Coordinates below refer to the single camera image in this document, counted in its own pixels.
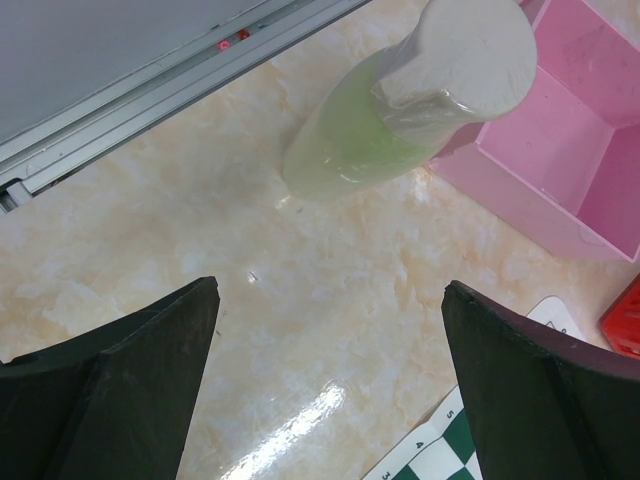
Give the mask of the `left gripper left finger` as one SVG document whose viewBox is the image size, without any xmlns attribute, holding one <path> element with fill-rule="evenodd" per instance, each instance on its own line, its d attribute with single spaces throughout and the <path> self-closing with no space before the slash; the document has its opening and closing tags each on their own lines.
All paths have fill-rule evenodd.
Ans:
<svg viewBox="0 0 640 480">
<path fill-rule="evenodd" d="M 214 277 L 1 367 L 5 479 L 173 479 L 214 337 Z"/>
</svg>

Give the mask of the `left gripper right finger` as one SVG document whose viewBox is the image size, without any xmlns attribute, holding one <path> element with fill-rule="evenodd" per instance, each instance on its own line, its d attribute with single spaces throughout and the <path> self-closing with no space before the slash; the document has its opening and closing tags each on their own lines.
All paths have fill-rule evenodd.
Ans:
<svg viewBox="0 0 640 480">
<path fill-rule="evenodd" d="M 638 361 L 457 280 L 441 310 L 484 478 L 638 478 Z"/>
</svg>

